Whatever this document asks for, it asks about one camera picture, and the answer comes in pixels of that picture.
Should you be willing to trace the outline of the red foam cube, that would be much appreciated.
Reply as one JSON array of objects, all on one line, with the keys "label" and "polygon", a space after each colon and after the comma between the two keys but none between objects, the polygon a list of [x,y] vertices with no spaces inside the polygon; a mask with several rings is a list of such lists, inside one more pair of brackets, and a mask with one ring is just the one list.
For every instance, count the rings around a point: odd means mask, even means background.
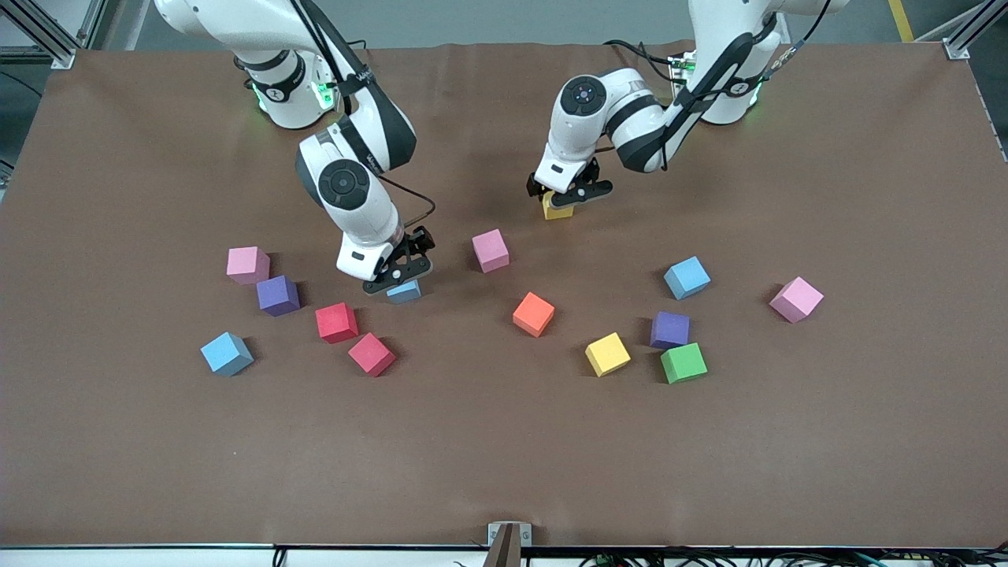
[{"label": "red foam cube", "polygon": [[382,376],[395,362],[396,355],[377,336],[369,332],[348,351],[353,360],[367,376]]},{"label": "red foam cube", "polygon": [[314,312],[317,333],[328,344],[341,343],[359,335],[355,311],[345,302],[339,302]]}]

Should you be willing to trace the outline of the pink foam cube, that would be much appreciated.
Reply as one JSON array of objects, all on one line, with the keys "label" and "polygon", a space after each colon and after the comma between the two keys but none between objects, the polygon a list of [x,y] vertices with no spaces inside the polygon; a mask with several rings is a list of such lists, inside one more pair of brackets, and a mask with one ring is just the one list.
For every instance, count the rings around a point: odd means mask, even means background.
[{"label": "pink foam cube", "polygon": [[802,277],[788,281],[768,305],[789,323],[799,323],[817,308],[824,295]]},{"label": "pink foam cube", "polygon": [[493,272],[510,263],[510,254],[499,229],[472,237],[472,247],[482,273]]},{"label": "pink foam cube", "polygon": [[269,279],[271,259],[258,246],[234,247],[229,249],[226,274],[241,286],[253,286]]}]

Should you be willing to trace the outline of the purple foam cube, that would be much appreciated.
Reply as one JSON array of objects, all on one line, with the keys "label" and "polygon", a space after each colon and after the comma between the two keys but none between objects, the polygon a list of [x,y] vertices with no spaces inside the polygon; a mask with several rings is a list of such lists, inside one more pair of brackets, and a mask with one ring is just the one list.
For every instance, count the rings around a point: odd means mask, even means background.
[{"label": "purple foam cube", "polygon": [[259,309],[274,318],[302,308],[298,285],[284,274],[256,284]]},{"label": "purple foam cube", "polygon": [[652,320],[648,344],[669,350],[690,344],[691,318],[683,313],[658,311]]}]

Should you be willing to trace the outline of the orange foam cube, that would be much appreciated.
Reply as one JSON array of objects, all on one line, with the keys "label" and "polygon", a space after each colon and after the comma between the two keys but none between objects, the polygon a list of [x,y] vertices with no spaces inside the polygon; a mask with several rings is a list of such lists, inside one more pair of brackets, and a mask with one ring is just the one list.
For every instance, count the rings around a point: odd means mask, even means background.
[{"label": "orange foam cube", "polygon": [[512,313],[512,322],[530,336],[539,338],[555,314],[550,302],[539,295],[527,293]]}]

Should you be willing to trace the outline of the large table cover mat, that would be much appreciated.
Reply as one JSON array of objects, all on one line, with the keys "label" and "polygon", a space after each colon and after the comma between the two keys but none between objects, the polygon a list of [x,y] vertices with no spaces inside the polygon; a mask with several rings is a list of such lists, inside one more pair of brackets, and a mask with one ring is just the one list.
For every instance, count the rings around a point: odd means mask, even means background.
[{"label": "large table cover mat", "polygon": [[[230,54],[82,53],[55,72],[0,205],[0,545],[993,547],[1008,539],[1008,164],[967,62],[935,44],[802,48],[669,171],[545,221],[525,190],[559,87],[613,48],[372,50],[417,130],[394,180],[438,203],[433,273],[392,305]],[[482,273],[472,237],[510,263]],[[274,318],[226,274],[258,246]],[[696,256],[710,284],[663,280]],[[802,277],[799,323],[769,302]],[[555,314],[512,322],[527,293]],[[328,344],[345,302],[359,335]],[[658,311],[708,372],[669,384]],[[254,362],[209,370],[241,337]],[[396,355],[371,377],[367,333]],[[595,375],[616,332],[630,362]]]}]

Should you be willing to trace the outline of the green foam cube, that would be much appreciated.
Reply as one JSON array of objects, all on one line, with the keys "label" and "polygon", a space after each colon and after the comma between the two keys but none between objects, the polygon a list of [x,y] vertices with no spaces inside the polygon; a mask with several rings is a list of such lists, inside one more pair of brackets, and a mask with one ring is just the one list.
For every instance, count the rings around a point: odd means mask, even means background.
[{"label": "green foam cube", "polygon": [[669,384],[683,383],[708,372],[708,366],[698,343],[666,350],[660,355],[660,362]]}]

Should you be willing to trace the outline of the metal table edge bracket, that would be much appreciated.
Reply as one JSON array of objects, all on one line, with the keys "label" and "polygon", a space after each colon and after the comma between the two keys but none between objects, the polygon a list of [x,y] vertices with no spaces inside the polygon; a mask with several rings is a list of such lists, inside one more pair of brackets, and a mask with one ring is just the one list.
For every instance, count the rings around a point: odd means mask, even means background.
[{"label": "metal table edge bracket", "polygon": [[489,524],[488,546],[483,567],[523,567],[522,552],[532,546],[532,524],[520,521]]}]

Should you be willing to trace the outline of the aluminium frame post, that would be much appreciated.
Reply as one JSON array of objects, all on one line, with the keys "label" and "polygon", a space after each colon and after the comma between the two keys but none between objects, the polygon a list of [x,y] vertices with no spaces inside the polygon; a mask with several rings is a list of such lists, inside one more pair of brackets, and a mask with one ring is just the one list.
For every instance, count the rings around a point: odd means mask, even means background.
[{"label": "aluminium frame post", "polygon": [[962,14],[953,32],[943,37],[942,44],[950,60],[969,60],[969,46],[1006,13],[1008,0],[983,0]]},{"label": "aluminium frame post", "polygon": [[0,61],[70,69],[91,48],[110,0],[0,0]]}]

